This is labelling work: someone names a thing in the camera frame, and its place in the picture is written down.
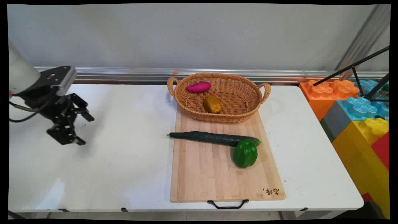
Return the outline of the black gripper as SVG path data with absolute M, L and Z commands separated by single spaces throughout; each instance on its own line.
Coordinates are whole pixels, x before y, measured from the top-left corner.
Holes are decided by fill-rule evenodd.
M 35 109 L 24 121 L 40 114 L 54 123 L 54 126 L 47 129 L 47 134 L 61 145 L 86 144 L 86 141 L 77 136 L 74 121 L 78 114 L 88 122 L 94 121 L 95 118 L 88 111 L 88 103 L 77 94 L 58 96 L 52 92 L 28 92 L 24 93 L 24 101 L 27 106 Z

